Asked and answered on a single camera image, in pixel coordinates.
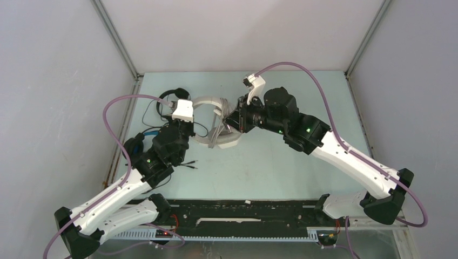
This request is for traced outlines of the white headphones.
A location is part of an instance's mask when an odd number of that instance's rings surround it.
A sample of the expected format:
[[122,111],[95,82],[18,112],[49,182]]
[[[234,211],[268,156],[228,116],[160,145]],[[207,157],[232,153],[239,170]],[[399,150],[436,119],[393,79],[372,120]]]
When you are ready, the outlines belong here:
[[204,96],[195,98],[192,102],[194,110],[201,105],[212,105],[215,107],[213,109],[214,122],[212,129],[209,130],[206,137],[195,134],[192,137],[195,142],[207,148],[218,147],[220,149],[230,148],[238,144],[242,134],[224,123],[225,117],[234,111],[233,105],[227,99]]

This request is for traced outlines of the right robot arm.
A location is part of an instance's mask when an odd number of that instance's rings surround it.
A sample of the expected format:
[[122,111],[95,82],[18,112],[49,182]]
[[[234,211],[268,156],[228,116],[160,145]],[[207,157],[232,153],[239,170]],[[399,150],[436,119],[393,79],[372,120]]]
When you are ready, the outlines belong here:
[[335,219],[361,212],[370,219],[391,225],[405,201],[406,190],[414,174],[403,168],[386,167],[352,146],[343,147],[331,127],[315,116],[301,113],[296,98],[284,87],[268,90],[263,100],[246,94],[224,122],[240,133],[261,128],[282,135],[290,148],[312,155],[340,169],[360,183],[365,190],[336,196],[324,194],[315,206],[314,218],[322,226]]

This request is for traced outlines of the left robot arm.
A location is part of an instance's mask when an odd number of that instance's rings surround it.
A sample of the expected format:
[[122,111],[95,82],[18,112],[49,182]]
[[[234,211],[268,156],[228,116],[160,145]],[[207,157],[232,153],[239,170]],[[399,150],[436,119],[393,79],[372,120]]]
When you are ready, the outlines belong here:
[[123,147],[127,171],[110,187],[74,208],[61,207],[54,213],[58,236],[70,258],[87,258],[111,236],[131,227],[155,222],[166,224],[171,211],[165,198],[153,194],[136,208],[120,208],[138,195],[157,187],[174,168],[184,162],[194,124],[174,119],[160,128],[152,146],[135,154]]

